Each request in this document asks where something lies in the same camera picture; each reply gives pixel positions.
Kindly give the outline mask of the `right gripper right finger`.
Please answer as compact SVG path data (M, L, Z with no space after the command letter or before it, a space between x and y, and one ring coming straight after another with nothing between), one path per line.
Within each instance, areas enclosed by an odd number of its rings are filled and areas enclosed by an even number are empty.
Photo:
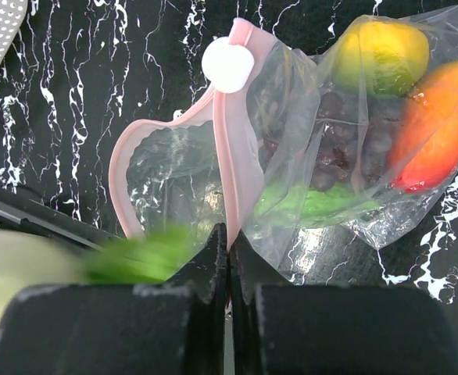
M244 234L228 264L238 374L458 374L449 323L420 290L295 286Z

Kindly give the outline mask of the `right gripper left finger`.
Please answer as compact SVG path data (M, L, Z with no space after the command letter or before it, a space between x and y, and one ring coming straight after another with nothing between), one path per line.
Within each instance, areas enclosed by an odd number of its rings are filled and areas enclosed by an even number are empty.
M0 315L0 374L221 374L226 228L165 284L39 284Z

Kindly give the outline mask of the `white radish toy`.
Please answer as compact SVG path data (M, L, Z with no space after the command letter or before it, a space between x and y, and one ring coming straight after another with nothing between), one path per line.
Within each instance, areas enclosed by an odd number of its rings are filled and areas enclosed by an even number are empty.
M157 284L194 254L189 231L179 226L107 241L82 255L53 239L0 230L0 317L13 296L32 285Z

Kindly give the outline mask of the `purple grape bunch toy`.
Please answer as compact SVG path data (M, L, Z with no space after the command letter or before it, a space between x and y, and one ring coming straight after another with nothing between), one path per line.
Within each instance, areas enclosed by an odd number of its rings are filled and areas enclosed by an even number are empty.
M353 190L360 168L365 186L386 172L385 158L399 127L403 99L367 96L368 124L359 122L358 97L340 90L261 89L247 97L259 132L259 160L267 184L306 185L319 192L340 183Z

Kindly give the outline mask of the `clear zip top bag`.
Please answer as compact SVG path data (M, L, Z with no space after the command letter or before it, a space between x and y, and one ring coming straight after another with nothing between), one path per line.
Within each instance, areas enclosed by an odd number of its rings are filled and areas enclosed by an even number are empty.
M217 222L273 267L300 230L373 248L415 228L458 171L458 5L357 17L308 56L237 18L202 57L209 86L169 122L136 120L109 164L128 237Z

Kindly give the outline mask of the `white bag zip slider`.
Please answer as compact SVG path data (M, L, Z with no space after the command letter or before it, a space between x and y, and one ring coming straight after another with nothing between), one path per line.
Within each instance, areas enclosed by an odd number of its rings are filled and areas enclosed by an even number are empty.
M212 41L202 56L202 72L216 90L224 94L240 91L255 65L252 53L244 46L230 45L229 37Z

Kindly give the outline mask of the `green vegetable toy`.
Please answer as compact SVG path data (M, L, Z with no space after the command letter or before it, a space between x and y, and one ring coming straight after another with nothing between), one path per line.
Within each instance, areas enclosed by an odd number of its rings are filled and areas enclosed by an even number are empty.
M297 219L302 227L318 228L357 219L379 207L375 200L356 195L340 183L326 192L305 189L303 184L293 185L289 190L271 184L263 189L253 217L273 225Z

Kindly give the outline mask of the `black marble pattern mat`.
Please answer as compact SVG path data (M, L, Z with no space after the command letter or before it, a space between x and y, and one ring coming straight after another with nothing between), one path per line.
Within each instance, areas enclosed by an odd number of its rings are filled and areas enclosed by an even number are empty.
M139 118L170 120L201 96L201 54L235 17L315 55L356 17L442 1L31 1L0 67L0 188L118 234L110 154ZM281 271L297 284L406 284L458 305L458 175L418 228L375 251L341 227L307 230Z

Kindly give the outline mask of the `yellow fruit toy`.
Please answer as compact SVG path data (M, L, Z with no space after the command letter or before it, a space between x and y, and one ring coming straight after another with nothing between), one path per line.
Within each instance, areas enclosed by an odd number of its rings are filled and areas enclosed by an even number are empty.
M332 80L369 95L402 96L422 78L430 55L426 35L393 21L351 24L335 43Z

